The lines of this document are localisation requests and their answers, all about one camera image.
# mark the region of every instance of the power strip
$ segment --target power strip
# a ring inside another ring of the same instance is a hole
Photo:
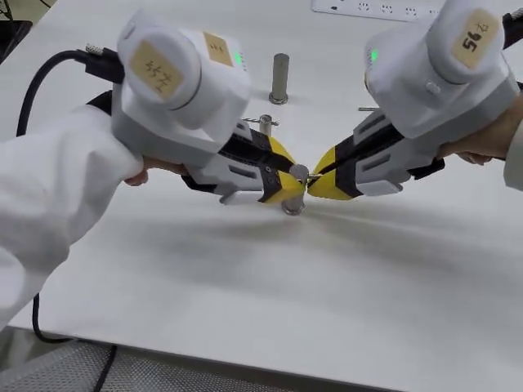
[[[442,7],[438,3],[422,3],[419,0],[312,0],[312,11],[414,22],[419,18],[436,18]]]

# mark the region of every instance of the metal cylinder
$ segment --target metal cylinder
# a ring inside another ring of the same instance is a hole
[[[272,117],[269,114],[260,117],[260,133],[267,136],[272,134]]]
[[[294,176],[298,181],[305,184],[309,179],[309,169],[304,165],[294,165],[288,171],[289,174]],[[305,203],[303,202],[304,194],[301,194],[295,198],[290,198],[281,203],[281,209],[287,215],[298,216],[305,209]]]
[[[272,92],[269,94],[269,101],[274,105],[283,105],[288,101],[287,81],[288,64],[290,57],[284,53],[275,56],[272,68]]]

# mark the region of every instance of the hand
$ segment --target hand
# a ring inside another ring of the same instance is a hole
[[[149,169],[163,169],[182,176],[187,174],[187,170],[183,167],[183,165],[176,165],[175,163],[144,157],[144,168],[142,171],[136,176],[125,180],[125,183],[130,186],[140,186],[145,184],[149,180],[149,174],[147,173]]]
[[[481,166],[492,158],[504,160],[522,119],[523,95],[519,95],[514,105],[488,127],[454,143],[443,145],[438,157],[457,154],[465,161]]]

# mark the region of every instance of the paper label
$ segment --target paper label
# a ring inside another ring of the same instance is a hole
[[[452,55],[469,69],[475,69],[483,59],[499,30],[499,20],[478,8],[467,19],[463,33],[454,43]]]
[[[181,72],[147,41],[134,52],[131,69],[162,100],[170,98],[183,82]]]
[[[209,33],[203,33],[203,35],[211,60],[232,67],[232,59],[230,58],[226,40]]]

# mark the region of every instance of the small metal part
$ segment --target small metal part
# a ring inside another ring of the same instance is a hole
[[[294,165],[288,171],[289,174],[294,176],[298,181],[305,184],[309,179],[309,169],[304,165]],[[290,198],[281,203],[281,209],[287,215],[298,216],[305,209],[305,203],[303,202],[303,194],[295,198]]]
[[[272,92],[269,101],[274,105],[284,105],[288,102],[287,81],[288,64],[290,57],[284,53],[278,53],[272,68]]]
[[[323,174],[310,174],[308,180],[318,180]]]
[[[91,53],[92,55],[102,56],[104,54],[104,50],[101,47],[95,47],[94,45],[88,43],[85,46],[85,51],[87,53]]]
[[[267,136],[272,134],[272,117],[269,114],[260,117],[260,133]]]
[[[367,107],[367,106],[362,106],[362,107],[358,108],[358,111],[359,112],[375,112],[378,109],[379,108],[370,108],[370,107]]]
[[[254,123],[254,124],[259,124],[261,123],[261,118],[259,118],[258,120],[256,120],[255,118],[242,118],[242,120],[244,120],[246,123]],[[270,123],[273,127],[277,127],[279,126],[279,122],[277,121],[272,121]]]

